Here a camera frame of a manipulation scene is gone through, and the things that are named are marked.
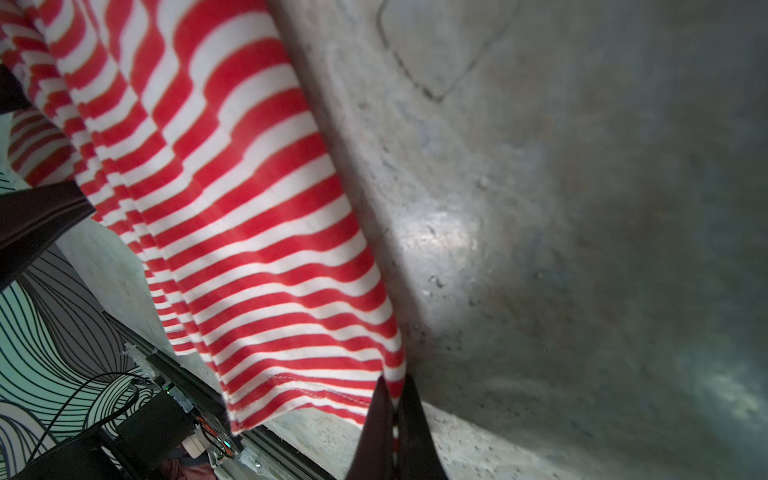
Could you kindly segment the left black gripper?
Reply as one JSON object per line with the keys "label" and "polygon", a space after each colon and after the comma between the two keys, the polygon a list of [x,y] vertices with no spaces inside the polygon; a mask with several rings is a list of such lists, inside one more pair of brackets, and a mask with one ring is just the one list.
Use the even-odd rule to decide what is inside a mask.
{"label": "left black gripper", "polygon": [[1,287],[95,208],[73,181],[1,196]]}

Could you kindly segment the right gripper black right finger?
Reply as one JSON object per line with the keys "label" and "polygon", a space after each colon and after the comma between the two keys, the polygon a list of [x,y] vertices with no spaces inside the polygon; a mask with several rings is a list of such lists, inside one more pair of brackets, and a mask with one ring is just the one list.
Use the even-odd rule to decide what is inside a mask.
{"label": "right gripper black right finger", "polygon": [[415,380],[407,375],[396,410],[398,451],[396,478],[448,480],[434,445]]}

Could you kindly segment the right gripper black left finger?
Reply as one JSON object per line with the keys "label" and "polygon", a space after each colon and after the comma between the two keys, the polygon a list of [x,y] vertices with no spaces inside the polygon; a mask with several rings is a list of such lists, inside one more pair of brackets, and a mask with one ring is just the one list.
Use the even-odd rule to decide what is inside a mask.
{"label": "right gripper black left finger", "polygon": [[388,480],[394,470],[394,408],[386,381],[376,383],[346,480]]}

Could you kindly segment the red white striped tank top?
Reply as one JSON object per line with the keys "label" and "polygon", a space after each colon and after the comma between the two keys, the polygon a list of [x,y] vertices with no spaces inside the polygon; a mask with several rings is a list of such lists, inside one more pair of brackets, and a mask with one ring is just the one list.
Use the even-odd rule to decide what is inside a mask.
{"label": "red white striped tank top", "polygon": [[234,432],[362,425],[380,377],[401,394],[385,284],[266,2],[5,1],[1,61],[31,104],[13,170],[78,185]]}

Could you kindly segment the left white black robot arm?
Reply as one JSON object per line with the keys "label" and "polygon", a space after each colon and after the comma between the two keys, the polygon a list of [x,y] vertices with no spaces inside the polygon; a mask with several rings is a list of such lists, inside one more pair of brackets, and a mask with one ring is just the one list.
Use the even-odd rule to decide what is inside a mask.
{"label": "left white black robot arm", "polygon": [[56,247],[91,211],[71,182],[1,196],[5,479],[157,479],[195,428]]}

